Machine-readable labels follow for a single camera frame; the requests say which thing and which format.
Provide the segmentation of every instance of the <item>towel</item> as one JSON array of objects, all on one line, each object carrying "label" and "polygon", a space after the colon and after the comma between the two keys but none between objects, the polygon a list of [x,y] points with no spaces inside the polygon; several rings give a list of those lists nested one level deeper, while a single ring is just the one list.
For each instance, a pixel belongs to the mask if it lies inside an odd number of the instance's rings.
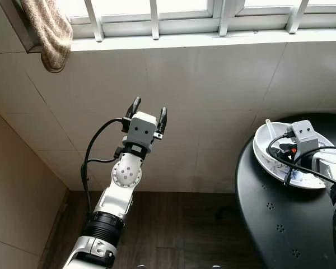
[{"label": "towel", "polygon": [[39,37],[44,67],[60,72],[71,49],[72,26],[56,0],[21,0],[21,4]]}]

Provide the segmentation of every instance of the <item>table top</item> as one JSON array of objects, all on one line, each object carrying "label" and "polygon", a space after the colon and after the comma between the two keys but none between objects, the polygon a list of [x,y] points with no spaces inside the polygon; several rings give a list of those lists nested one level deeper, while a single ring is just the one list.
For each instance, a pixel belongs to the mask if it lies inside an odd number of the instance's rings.
[{"label": "table top", "polygon": [[[304,114],[279,120],[308,119],[336,146],[336,115]],[[236,193],[246,226],[267,268],[336,269],[334,207],[325,191],[284,187],[258,163],[253,138],[236,168]]]}]

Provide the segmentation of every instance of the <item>dark wood floor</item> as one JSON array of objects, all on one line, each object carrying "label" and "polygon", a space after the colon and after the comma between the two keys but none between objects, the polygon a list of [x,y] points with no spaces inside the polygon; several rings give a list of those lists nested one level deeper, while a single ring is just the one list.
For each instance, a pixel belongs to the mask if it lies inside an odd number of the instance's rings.
[{"label": "dark wood floor", "polygon": [[[92,193],[95,205],[100,193]],[[221,220],[214,218],[227,206]],[[43,269],[60,269],[80,235],[86,200],[71,192]],[[263,268],[233,194],[136,192],[113,269]]]}]

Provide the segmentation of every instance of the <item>wire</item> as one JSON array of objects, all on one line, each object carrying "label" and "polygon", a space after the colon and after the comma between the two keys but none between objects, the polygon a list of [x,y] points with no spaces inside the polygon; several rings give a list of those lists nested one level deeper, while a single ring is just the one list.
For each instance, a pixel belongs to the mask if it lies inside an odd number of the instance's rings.
[{"label": "wire", "polygon": [[82,185],[83,185],[83,189],[86,192],[86,196],[87,196],[87,214],[90,215],[91,214],[91,197],[90,197],[90,192],[88,190],[88,178],[87,178],[87,164],[89,163],[89,161],[97,161],[100,163],[110,163],[112,161],[115,160],[115,158],[110,159],[110,160],[100,160],[100,159],[88,159],[89,155],[90,155],[90,151],[91,148],[95,142],[95,140],[98,138],[98,136],[100,135],[100,133],[110,124],[114,123],[114,122],[122,122],[122,118],[117,118],[117,119],[111,119],[108,122],[106,122],[105,124],[103,124],[101,126],[100,129],[98,129],[98,131],[94,134],[94,136],[92,137],[90,143],[88,144],[87,150],[86,150],[86,154],[85,154],[85,160],[83,161],[82,165],[81,165],[81,180],[82,180]]},{"label": "wire", "polygon": [[92,161],[95,161],[97,163],[112,163],[113,161],[117,160],[117,158],[112,158],[112,159],[109,159],[109,160],[101,160],[101,159],[88,159],[88,163],[92,162]]},{"label": "wire", "polygon": [[[301,154],[299,157],[296,158],[296,160],[293,161],[293,164],[296,164],[301,158],[305,157],[306,155],[314,152],[314,151],[319,151],[319,150],[326,150],[326,149],[335,149],[335,146],[324,146],[324,147],[317,147],[315,149],[309,150],[304,152],[303,154]],[[292,167],[290,167],[286,177],[285,177],[285,181],[284,181],[284,185],[289,185],[290,180],[291,180],[291,173],[292,173]]]},{"label": "wire", "polygon": [[326,181],[329,181],[329,182],[331,182],[331,183],[336,184],[336,180],[335,180],[335,179],[326,177],[325,175],[320,174],[320,173],[318,173],[318,172],[316,172],[316,171],[313,171],[313,170],[311,170],[311,169],[304,168],[304,167],[302,167],[302,166],[299,166],[299,165],[296,165],[296,164],[293,164],[293,163],[289,163],[288,161],[285,161],[285,160],[281,159],[280,157],[275,156],[275,155],[272,153],[272,146],[273,146],[273,144],[274,144],[276,141],[278,141],[278,140],[280,140],[280,139],[282,139],[282,138],[285,138],[285,137],[288,137],[288,138],[289,138],[289,137],[291,137],[291,136],[289,136],[288,134],[283,134],[283,135],[281,135],[281,136],[278,136],[278,137],[274,138],[274,139],[270,142],[270,144],[269,144],[269,146],[268,146],[268,153],[270,154],[271,157],[273,157],[274,159],[276,159],[276,160],[279,161],[280,163],[289,166],[290,168],[294,168],[295,170],[299,170],[299,171],[304,172],[304,173],[310,173],[310,174],[313,174],[313,175],[315,175],[315,176],[317,176],[317,177],[319,177],[319,178],[322,178],[322,179],[324,179],[324,180],[326,180]]}]

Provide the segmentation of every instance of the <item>white bowl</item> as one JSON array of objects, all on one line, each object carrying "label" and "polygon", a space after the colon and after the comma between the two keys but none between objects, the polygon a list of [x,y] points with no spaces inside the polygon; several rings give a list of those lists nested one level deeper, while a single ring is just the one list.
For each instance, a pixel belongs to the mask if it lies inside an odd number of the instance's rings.
[{"label": "white bowl", "polygon": [[[290,126],[287,123],[272,122],[272,127],[275,130],[276,136],[283,135],[286,132],[286,128]],[[316,132],[319,140],[319,147],[333,146],[333,144],[324,136]],[[272,158],[266,151],[271,142],[270,132],[266,124],[260,126],[255,133],[253,140],[253,150],[255,157],[258,159],[259,164],[273,177],[280,181],[284,181],[285,175],[289,171],[289,167],[285,164]],[[282,138],[277,141],[274,146],[278,147],[279,143],[294,143],[290,138]],[[336,153],[334,149],[322,150],[325,152]],[[321,189],[325,188],[325,183],[318,177],[312,174],[306,174],[297,170],[293,170],[291,173],[291,186],[304,189]]]}]

